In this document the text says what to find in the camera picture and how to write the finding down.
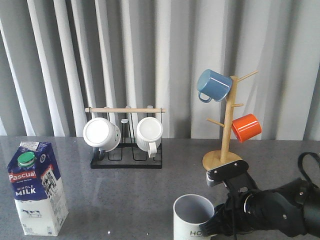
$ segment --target milk carton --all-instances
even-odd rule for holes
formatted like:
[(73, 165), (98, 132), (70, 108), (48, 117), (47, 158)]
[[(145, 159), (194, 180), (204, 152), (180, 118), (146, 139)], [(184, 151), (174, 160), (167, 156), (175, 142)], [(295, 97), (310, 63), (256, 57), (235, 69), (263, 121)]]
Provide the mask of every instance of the milk carton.
[(21, 142), (7, 166), (25, 235), (57, 236), (68, 208), (49, 142)]

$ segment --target gray countertop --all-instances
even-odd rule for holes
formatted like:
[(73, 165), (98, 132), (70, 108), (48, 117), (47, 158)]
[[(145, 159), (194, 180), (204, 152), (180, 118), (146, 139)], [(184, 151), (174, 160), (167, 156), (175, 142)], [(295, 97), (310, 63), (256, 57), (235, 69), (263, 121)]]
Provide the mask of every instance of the gray countertop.
[[(57, 239), (172, 240), (173, 203), (184, 194), (199, 194), (214, 205), (224, 203), (227, 190), (206, 184), (202, 157), (219, 150), (220, 140), (163, 139), (162, 169), (90, 169), (93, 149), (80, 137), (0, 136), (0, 239), (49, 239), (24, 236), (10, 186), (7, 164), (21, 141), (51, 142), (61, 172), (69, 214)], [(230, 142), (230, 151), (249, 164), (260, 189), (280, 187), (301, 177), (297, 158), (320, 152), (319, 141), (248, 140)], [(305, 169), (320, 186), (313, 161)], [(213, 240), (233, 237), (215, 236)], [(239, 240), (290, 239), (277, 230), (238, 235)], [(311, 235), (295, 240), (318, 239)]]

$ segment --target wooden mug tree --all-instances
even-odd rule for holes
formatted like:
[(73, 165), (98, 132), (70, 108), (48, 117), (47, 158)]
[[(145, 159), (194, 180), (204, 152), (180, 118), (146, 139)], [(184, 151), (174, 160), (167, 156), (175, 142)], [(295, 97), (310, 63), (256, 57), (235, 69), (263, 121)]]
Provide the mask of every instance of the wooden mug tree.
[(206, 170), (210, 170), (210, 169), (219, 167), (221, 165), (224, 165), (226, 163), (242, 159), (240, 156), (232, 152), (229, 152), (231, 125), (234, 117), (234, 108), (242, 107), (244, 105), (243, 103), (235, 104), (237, 87), (240, 81), (256, 74), (257, 72), (258, 72), (257, 70), (253, 71), (241, 78), (238, 78), (237, 76), (231, 76), (232, 85), (228, 95), (226, 96), (224, 123), (220, 123), (210, 118), (206, 119), (211, 123), (214, 123), (223, 127), (221, 150), (210, 151), (203, 156), (202, 164)]

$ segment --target white cup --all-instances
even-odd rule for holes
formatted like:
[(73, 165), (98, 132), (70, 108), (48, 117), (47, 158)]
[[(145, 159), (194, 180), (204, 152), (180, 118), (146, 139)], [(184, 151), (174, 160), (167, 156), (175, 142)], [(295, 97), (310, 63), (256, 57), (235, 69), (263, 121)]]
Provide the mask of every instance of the white cup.
[(83, 138), (89, 146), (109, 152), (118, 146), (121, 133), (119, 127), (109, 120), (96, 117), (84, 126)]
[(173, 204), (173, 240), (210, 240), (203, 236), (199, 225), (215, 214), (213, 204), (203, 196), (186, 194)]
[(158, 119), (145, 117), (136, 127), (136, 144), (141, 150), (148, 152), (149, 158), (154, 158), (163, 132), (163, 126)]

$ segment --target blue mug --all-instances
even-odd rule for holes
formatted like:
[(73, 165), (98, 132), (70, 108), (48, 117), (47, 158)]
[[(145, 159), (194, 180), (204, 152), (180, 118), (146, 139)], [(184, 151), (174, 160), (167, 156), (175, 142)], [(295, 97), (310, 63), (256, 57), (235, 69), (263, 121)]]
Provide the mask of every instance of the blue mug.
[[(232, 80), (230, 77), (207, 69), (199, 77), (196, 89), (199, 91), (198, 97), (202, 102), (209, 103), (212, 99), (220, 102), (229, 93), (231, 85)], [(201, 98), (201, 93), (207, 95), (209, 98)]]

